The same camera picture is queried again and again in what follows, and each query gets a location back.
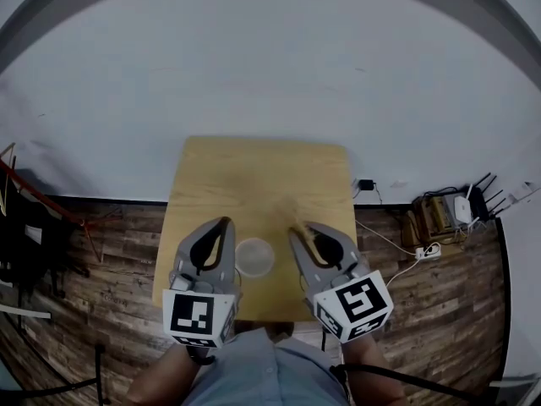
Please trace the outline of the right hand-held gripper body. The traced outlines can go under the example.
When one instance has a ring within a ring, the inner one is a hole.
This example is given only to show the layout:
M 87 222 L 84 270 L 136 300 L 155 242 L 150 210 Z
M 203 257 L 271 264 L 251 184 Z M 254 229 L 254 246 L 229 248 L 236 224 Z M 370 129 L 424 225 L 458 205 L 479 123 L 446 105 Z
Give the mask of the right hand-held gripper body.
M 325 268 L 303 264 L 302 278 L 313 316 L 340 343 L 381 328 L 394 309 L 380 272 L 363 263 Z

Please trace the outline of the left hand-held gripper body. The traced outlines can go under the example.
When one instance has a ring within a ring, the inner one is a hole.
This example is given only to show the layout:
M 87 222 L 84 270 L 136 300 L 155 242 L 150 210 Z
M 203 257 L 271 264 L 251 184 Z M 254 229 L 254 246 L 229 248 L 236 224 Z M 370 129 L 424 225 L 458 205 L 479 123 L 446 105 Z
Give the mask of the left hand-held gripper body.
M 237 273 L 181 267 L 170 273 L 162 293 L 163 330 L 177 343 L 221 348 L 231 331 L 241 299 Z

